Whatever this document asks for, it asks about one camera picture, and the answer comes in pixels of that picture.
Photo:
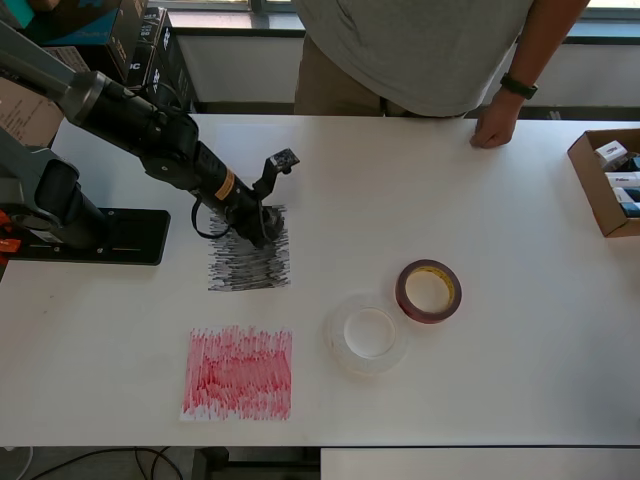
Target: white table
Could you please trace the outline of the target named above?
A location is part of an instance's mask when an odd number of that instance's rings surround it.
[[[322,480],[637,480],[640,450],[322,449]]]
[[[11,262],[0,445],[640,444],[640,238],[601,236],[565,153],[620,124],[521,122],[509,146],[477,151],[464,120],[196,118],[246,179],[281,148],[301,158],[273,197],[289,208],[293,285],[208,292],[193,199],[63,125],[54,149],[94,203],[172,223],[157,268]],[[325,315],[356,291],[391,298],[419,258],[458,274],[460,310],[409,323],[387,374],[347,374]],[[290,421],[178,421],[189,331],[228,324],[293,329]]]

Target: robotic arm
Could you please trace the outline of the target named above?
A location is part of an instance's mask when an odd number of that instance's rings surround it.
[[[196,231],[196,213],[204,204],[258,248],[278,238],[283,220],[276,210],[263,207],[262,200],[273,191],[277,175],[290,173],[299,163],[290,150],[269,158],[262,178],[251,189],[198,140],[198,126],[186,113],[156,107],[100,72],[76,73],[3,22],[0,66],[55,101],[74,125],[140,158],[149,176],[191,193],[196,199],[192,211]],[[11,144],[9,135],[2,134],[0,144]],[[20,154],[16,144],[13,141],[0,158],[0,177],[4,168],[22,185],[21,204],[29,214],[23,212],[12,220],[26,228],[33,222],[49,222],[65,244],[76,248],[99,244],[108,226],[101,221],[102,213],[80,192],[78,172],[48,150],[48,156],[38,153],[42,149]],[[14,155],[14,160],[7,154]],[[16,161],[19,155],[32,160],[26,164]]]

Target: double-sided tape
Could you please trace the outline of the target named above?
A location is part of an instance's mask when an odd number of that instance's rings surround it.
[[[351,349],[346,339],[349,320],[366,309],[382,312],[393,325],[394,338],[389,349],[376,356],[366,356]],[[325,342],[333,356],[347,370],[362,375],[377,375],[391,369],[407,353],[408,334],[402,312],[393,302],[371,294],[348,298],[325,321]]]
[[[438,276],[449,290],[446,307],[439,312],[425,312],[416,307],[407,295],[407,281],[414,273],[427,272]],[[396,283],[396,300],[409,318],[420,323],[440,323],[453,315],[462,301],[462,286],[449,267],[435,260],[418,260],[405,268]]]

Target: black box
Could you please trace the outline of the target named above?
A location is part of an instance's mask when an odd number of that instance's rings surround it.
[[[126,87],[156,106],[182,108],[155,47],[139,44],[133,54]]]
[[[76,71],[127,78],[147,0],[61,0],[25,35]]]
[[[138,43],[156,47],[182,107],[191,111],[193,103],[197,101],[195,89],[178,38],[172,34],[171,21],[165,8],[147,8]]]

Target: black watch strap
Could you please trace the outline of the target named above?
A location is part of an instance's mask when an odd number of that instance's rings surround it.
[[[538,86],[533,85],[529,87],[522,82],[514,79],[508,73],[505,73],[500,80],[500,85],[509,90],[511,93],[515,93],[516,95],[520,95],[521,97],[526,98],[527,100],[531,100],[533,96],[538,91]]]

